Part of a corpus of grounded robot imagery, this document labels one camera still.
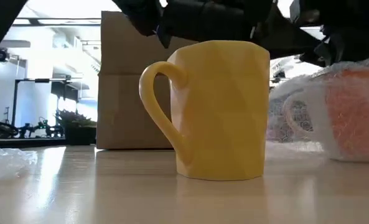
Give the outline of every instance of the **yellow mug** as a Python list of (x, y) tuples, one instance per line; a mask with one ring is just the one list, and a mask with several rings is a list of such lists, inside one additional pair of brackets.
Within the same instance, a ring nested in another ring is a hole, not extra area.
[[(175, 149), (178, 173), (205, 180), (263, 175), (269, 64), (269, 52), (256, 44), (213, 40), (145, 69), (140, 97)], [(172, 122), (154, 94), (158, 73), (170, 80)]]

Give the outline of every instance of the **equipment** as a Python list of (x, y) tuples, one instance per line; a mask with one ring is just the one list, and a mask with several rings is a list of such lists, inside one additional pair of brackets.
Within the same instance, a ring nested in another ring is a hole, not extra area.
[[(0, 41), (27, 0), (0, 0)], [(271, 58), (301, 54), (319, 66), (369, 57), (369, 0), (294, 0), (291, 18), (276, 0), (113, 0), (142, 35), (156, 34), (164, 47), (172, 36), (185, 39), (245, 40)], [(321, 26), (318, 40), (300, 26)]]

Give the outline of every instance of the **plastic wrap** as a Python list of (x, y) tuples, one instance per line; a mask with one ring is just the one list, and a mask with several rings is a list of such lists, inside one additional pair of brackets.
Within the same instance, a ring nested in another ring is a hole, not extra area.
[(267, 141), (369, 162), (369, 59), (337, 63), (273, 89)]
[(37, 163), (35, 151), (0, 149), (0, 179), (18, 177)]

